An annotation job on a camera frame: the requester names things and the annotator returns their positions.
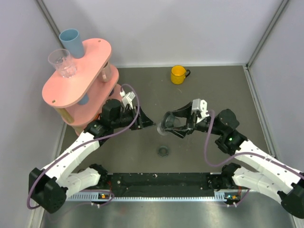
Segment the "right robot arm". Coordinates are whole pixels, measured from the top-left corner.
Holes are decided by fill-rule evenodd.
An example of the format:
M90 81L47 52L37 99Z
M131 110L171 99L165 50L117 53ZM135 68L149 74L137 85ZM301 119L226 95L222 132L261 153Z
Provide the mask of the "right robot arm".
M160 129L180 138L194 131L207 133L204 150L211 134L218 135L218 148L230 158L222 166L222 183L254 190L278 202L289 214L304 217L304 174L278 161L259 149L237 131L239 121L230 109L215 114L207 109L207 102L194 99L184 107L167 112Z

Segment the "grey threaded coupling nut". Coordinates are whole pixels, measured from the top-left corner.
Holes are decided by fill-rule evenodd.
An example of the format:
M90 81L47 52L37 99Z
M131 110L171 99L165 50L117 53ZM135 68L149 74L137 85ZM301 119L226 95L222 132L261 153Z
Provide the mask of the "grey threaded coupling nut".
M169 149L166 146L160 146L157 150L157 154L161 157L167 157L169 153Z

